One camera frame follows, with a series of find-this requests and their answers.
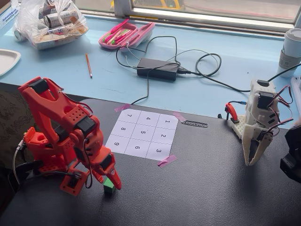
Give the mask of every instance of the pencil case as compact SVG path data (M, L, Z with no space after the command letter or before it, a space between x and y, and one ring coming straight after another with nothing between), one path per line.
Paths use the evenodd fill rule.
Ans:
M137 29L135 25L127 23L127 21L128 19L112 27L107 33L100 37L98 39L99 45L108 49L117 49L120 46L126 46L128 44L129 47L136 48L140 43L147 41L151 37L155 23L149 23ZM129 30L129 32L124 33L123 37L116 39L118 36L123 35L125 29ZM115 37L116 41L108 41L114 38L114 35L117 35Z

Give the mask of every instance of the paper grid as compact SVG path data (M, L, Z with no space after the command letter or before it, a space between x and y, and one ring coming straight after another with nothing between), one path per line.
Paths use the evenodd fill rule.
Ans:
M112 152L161 161L170 154L177 124L173 115L126 109L120 113L106 147Z

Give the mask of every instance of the paper plate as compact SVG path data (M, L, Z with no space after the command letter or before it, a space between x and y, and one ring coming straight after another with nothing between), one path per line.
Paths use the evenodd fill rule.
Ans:
M0 49L0 76L8 72L19 61L21 54L7 49Z

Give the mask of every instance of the road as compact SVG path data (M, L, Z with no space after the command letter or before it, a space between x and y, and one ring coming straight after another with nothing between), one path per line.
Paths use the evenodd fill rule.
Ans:
M75 0L75 2L81 9L111 10L111 0ZM186 12L222 16L243 15L252 18L269 17L288 22L295 19L301 6L300 0L184 0L184 2Z

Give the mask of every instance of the pink tape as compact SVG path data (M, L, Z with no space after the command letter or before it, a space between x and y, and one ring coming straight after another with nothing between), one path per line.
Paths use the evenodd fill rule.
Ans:
M178 112L174 112L173 115L180 121L180 122L184 122L186 121L186 119Z
M131 105L126 104L126 105L123 105L123 106L120 106L120 107L116 107L114 110L115 110L116 112L121 112L121 111L123 111L123 110L125 110L125 109L128 109L128 108L131 108Z
M167 158L163 159L162 161L158 162L158 166L160 168L163 168L165 166L167 166L168 164L172 163L173 161L175 161L177 159L177 157L175 157L173 154L168 156Z

